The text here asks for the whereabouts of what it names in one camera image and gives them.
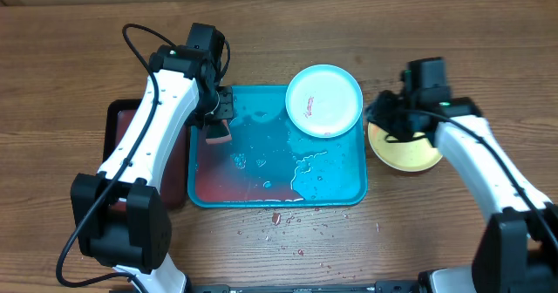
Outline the green and pink sponge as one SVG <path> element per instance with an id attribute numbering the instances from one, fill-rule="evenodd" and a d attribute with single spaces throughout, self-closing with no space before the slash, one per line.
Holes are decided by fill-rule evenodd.
<path id="1" fill-rule="evenodd" d="M 232 140 L 228 121 L 220 120 L 210 124 L 206 131 L 206 142 L 209 145 L 221 144 Z"/>

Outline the yellow plastic plate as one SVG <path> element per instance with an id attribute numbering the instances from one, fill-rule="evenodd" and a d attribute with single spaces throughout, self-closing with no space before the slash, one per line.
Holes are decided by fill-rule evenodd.
<path id="1" fill-rule="evenodd" d="M 422 172 L 434 167 L 443 157 L 423 133 L 415 133 L 420 140 L 398 142 L 380 127 L 369 123 L 368 140 L 377 157 L 389 167 L 403 172 Z"/>

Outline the light blue plastic plate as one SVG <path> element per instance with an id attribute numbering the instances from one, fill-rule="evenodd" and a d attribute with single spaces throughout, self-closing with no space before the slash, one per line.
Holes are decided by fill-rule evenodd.
<path id="1" fill-rule="evenodd" d="M 317 138 L 343 135 L 363 111 L 363 94 L 356 79 L 335 65 L 312 65 L 290 81 L 285 106 L 292 123 Z"/>

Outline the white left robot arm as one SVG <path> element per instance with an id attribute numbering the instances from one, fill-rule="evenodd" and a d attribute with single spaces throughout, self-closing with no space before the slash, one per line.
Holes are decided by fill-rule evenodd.
<path id="1" fill-rule="evenodd" d="M 187 276 L 174 264 L 169 247 L 172 224 L 160 197 L 167 160 L 184 125 L 216 124 L 230 132 L 230 111 L 220 82 L 229 43 L 214 48 L 163 45 L 151 61 L 146 90 L 122 139 L 95 175 L 78 174 L 71 184 L 76 228 L 58 258 L 56 277 L 66 287 L 65 258 L 73 244 L 112 273 L 80 286 L 124 277 L 139 292 L 185 292 Z"/>

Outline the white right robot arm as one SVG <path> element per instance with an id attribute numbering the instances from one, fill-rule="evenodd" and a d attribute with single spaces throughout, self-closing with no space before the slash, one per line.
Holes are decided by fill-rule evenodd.
<path id="1" fill-rule="evenodd" d="M 471 99 L 420 103 L 384 91 L 365 116 L 397 140 L 422 133 L 458 172 L 487 220 L 472 263 L 421 274 L 422 290 L 557 290 L 557 206 L 507 157 Z"/>

